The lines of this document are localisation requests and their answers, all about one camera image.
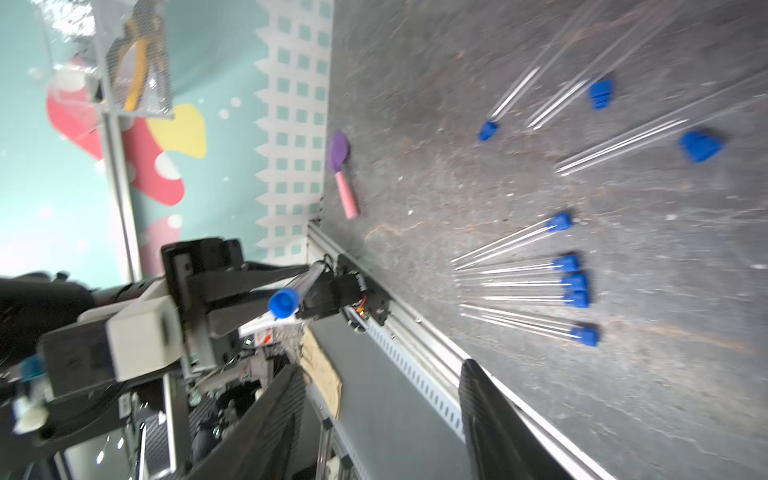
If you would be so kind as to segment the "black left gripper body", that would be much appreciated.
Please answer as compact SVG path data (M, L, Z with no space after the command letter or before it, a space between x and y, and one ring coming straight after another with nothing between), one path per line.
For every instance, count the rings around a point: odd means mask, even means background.
M225 312L238 295L235 272L243 262L236 239L211 237L160 248L168 290L177 305L189 369L209 372L239 351L238 326Z

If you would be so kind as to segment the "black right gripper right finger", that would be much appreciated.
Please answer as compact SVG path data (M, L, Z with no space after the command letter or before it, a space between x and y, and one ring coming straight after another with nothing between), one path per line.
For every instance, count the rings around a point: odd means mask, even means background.
M474 479L571 477L473 359L462 363L458 393Z

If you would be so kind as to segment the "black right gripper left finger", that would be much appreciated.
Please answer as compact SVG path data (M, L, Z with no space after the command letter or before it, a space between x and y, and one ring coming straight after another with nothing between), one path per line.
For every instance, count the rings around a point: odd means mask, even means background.
M306 397L303 370L289 364L188 479L289 479Z

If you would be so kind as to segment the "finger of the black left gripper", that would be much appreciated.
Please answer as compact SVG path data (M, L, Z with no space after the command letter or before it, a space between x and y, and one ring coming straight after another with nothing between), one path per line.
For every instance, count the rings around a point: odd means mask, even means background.
M207 312L209 334L224 338L269 311L272 293L248 293L217 301Z
M275 266L245 263L239 269L207 271L194 275L188 279L188 287L198 299L214 302L296 277L308 269L306 264Z

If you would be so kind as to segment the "test tube with blue stopper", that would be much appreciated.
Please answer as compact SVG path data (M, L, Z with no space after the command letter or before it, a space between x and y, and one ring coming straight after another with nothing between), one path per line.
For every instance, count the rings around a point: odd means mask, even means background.
M539 130L548 124L579 95L605 77L636 50L671 23L680 12L683 1L652 1L640 17L630 24L612 44L597 55L581 72L548 99L526 121L526 127Z

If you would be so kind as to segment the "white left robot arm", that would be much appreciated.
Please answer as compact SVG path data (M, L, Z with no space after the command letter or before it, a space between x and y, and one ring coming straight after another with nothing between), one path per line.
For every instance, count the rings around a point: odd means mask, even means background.
M32 273L1 282L1 470L116 429L142 386L185 392L242 349L274 284L304 274L244 258L238 240L164 245L163 274L110 289Z

